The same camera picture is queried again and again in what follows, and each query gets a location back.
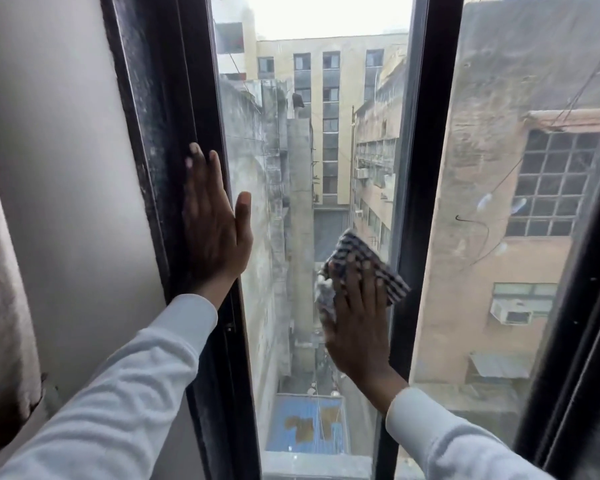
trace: overcast sky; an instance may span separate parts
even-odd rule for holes
[[[407,31],[413,0],[248,0],[265,39]]]

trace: hand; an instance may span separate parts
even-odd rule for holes
[[[336,364],[386,414],[393,398],[407,382],[389,365],[389,332],[386,289],[376,278],[371,263],[362,266],[362,283],[353,255],[347,259],[345,288],[333,267],[329,268],[335,298],[336,320],[323,321],[326,347]]]
[[[251,194],[238,195],[234,214],[224,191],[218,154],[211,151],[207,163],[197,143],[189,149],[182,217],[191,259],[191,291],[219,308],[249,262]]]

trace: white sweatshirt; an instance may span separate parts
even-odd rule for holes
[[[205,298],[174,299],[0,469],[0,480],[148,479],[216,322]],[[428,480],[551,480],[414,388],[393,400],[386,428]]]

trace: person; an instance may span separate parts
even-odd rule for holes
[[[232,212],[216,152],[206,161],[191,145],[186,160],[184,224],[192,284],[156,320],[117,350],[78,392],[0,469],[6,479],[148,479],[184,390],[217,323],[217,309],[251,253],[251,196]],[[429,480],[548,480],[545,472],[483,428],[458,418],[389,365],[386,291],[370,266],[360,279],[348,266],[335,284],[336,320],[325,322],[326,346],[386,417],[389,434]]]

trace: checkered rag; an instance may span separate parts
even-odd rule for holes
[[[384,281],[387,305],[391,306],[392,304],[397,303],[407,296],[408,291],[411,291],[407,286],[407,283],[404,282],[398,273],[389,268],[389,266],[380,259],[380,256],[378,256],[376,252],[371,249],[355,231],[353,231],[353,229],[348,229],[340,236],[335,251],[331,254],[329,259],[325,261],[321,270],[318,272],[318,277],[313,290],[316,305],[318,305],[319,309],[326,311],[330,316],[335,317],[335,310],[333,307],[335,291],[333,290],[333,284],[329,278],[329,263],[334,263],[336,275],[340,278],[344,289],[344,278],[347,268],[347,257],[349,254],[353,254],[356,258],[355,265],[359,271],[358,275],[360,277],[362,263],[364,261],[369,261],[371,263],[376,276],[382,278]]]

